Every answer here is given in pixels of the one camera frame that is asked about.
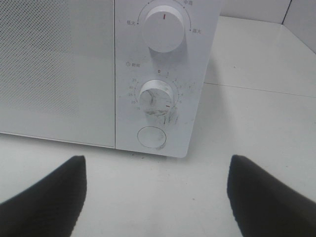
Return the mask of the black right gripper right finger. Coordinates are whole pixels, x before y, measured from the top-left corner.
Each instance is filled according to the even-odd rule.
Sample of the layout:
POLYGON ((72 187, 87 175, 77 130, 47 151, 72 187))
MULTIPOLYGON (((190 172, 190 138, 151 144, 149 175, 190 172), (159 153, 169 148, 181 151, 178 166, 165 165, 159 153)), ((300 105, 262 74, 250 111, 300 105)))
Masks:
POLYGON ((249 158, 231 158, 227 195, 244 237, 314 237, 316 203, 249 158))

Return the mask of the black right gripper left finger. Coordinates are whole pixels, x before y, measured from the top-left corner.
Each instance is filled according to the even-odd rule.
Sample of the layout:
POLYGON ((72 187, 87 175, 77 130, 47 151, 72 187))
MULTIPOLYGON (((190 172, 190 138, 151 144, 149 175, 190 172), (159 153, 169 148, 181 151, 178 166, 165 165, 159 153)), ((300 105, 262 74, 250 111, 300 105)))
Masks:
POLYGON ((74 156, 0 204, 2 237, 69 237, 87 193, 84 156, 74 156))

